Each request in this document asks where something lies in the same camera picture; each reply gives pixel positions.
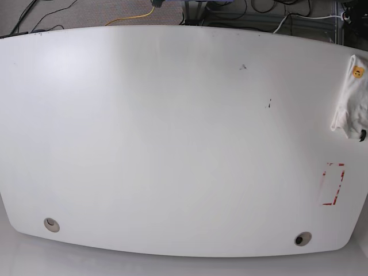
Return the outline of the white printed t-shirt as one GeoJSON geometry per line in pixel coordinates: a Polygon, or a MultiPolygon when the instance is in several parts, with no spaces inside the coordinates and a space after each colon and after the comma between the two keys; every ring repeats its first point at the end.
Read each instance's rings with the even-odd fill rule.
{"type": "Polygon", "coordinates": [[[348,139],[367,139],[367,60],[352,55],[344,77],[331,130],[340,129],[348,139]]]}

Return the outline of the red tape rectangle marking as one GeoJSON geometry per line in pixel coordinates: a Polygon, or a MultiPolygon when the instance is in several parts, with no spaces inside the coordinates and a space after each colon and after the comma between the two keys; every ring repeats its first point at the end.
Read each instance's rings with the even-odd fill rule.
{"type": "Polygon", "coordinates": [[[327,163],[323,172],[319,202],[322,206],[333,206],[337,202],[345,173],[344,163],[327,163]]]}

